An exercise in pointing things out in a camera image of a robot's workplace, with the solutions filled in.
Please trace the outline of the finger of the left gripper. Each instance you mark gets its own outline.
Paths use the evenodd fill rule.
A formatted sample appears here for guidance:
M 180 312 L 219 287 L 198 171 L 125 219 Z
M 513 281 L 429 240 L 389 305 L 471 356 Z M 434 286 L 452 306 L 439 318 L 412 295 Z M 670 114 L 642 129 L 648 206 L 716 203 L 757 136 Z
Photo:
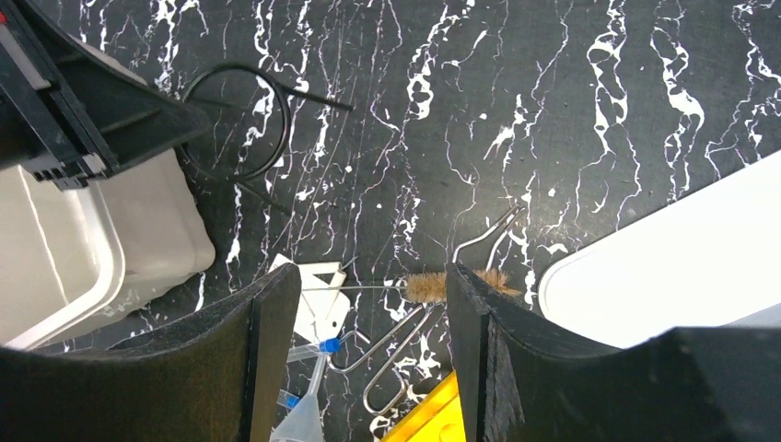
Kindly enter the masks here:
M 1 168 L 61 190 L 106 180 L 202 134 L 204 112 L 163 95 L 29 1 L 1 4 Z

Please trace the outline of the blue capped plastic tube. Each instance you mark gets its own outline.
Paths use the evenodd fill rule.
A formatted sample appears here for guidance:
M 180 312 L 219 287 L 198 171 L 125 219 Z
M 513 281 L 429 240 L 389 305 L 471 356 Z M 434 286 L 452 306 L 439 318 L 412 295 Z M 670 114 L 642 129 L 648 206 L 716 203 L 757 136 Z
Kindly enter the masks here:
M 320 343 L 309 343 L 292 347 L 287 354 L 287 363 L 297 362 L 322 355 L 336 353 L 341 348 L 338 338 L 331 338 Z M 300 398 L 288 391 L 280 390 L 276 403 L 287 410 L 292 410 L 300 402 Z

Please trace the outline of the beige plastic bin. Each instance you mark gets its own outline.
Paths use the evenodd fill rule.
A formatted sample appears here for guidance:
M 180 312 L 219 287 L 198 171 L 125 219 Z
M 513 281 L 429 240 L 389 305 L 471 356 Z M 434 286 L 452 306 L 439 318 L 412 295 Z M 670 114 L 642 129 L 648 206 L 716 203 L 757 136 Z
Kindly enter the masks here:
M 79 189 L 1 168 L 2 345 L 91 332 L 213 263 L 177 148 Z

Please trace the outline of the white bin lid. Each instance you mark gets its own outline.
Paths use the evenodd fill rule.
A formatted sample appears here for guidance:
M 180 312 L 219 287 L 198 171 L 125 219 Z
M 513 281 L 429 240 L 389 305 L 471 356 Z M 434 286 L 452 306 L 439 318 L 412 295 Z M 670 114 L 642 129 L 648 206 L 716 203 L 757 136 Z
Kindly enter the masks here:
M 674 327 L 778 327 L 780 156 L 556 262 L 539 305 L 549 321 L 618 348 Z

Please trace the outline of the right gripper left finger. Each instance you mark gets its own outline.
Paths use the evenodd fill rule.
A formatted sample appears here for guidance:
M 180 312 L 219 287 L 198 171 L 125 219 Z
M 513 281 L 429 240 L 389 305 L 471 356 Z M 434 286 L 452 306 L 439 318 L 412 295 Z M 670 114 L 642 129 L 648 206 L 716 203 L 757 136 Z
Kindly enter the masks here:
M 1 352 L 5 441 L 266 441 L 301 279 L 285 264 L 106 349 Z

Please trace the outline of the black wire ring stand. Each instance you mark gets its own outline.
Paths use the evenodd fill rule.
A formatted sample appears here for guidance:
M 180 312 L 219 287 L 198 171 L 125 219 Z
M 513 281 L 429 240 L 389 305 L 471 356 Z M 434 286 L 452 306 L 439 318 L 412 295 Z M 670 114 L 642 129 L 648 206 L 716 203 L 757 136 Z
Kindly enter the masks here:
M 177 155 L 197 173 L 214 182 L 238 187 L 291 216 L 289 208 L 252 187 L 287 152 L 293 131 L 292 98 L 341 111 L 352 104 L 285 85 L 259 67 L 222 63 L 198 75 L 181 94 L 216 120 L 207 133 L 182 144 Z

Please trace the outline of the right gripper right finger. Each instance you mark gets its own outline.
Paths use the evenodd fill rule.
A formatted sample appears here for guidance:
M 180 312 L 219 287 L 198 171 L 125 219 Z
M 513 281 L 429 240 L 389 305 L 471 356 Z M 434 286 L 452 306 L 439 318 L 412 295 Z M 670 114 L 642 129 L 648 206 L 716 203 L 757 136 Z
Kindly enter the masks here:
M 628 349 L 569 331 L 467 267 L 446 272 L 470 441 L 776 441 L 780 331 L 683 327 Z

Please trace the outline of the clear plastic funnel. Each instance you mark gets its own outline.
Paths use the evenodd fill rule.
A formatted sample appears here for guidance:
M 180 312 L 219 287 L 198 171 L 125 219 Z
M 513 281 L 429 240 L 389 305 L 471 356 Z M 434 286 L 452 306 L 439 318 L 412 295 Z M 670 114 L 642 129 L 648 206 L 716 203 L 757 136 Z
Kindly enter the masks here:
M 321 423 L 318 392 L 325 367 L 327 355 L 317 358 L 309 387 L 297 405 L 282 420 L 271 433 L 270 441 L 323 442 L 324 434 Z

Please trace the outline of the yellow test tube rack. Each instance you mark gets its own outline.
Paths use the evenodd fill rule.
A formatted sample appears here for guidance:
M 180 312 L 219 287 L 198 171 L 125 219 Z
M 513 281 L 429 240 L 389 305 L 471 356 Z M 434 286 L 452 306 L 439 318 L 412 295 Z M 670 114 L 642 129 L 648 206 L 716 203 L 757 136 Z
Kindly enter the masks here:
M 446 376 L 381 442 L 465 442 L 455 372 Z

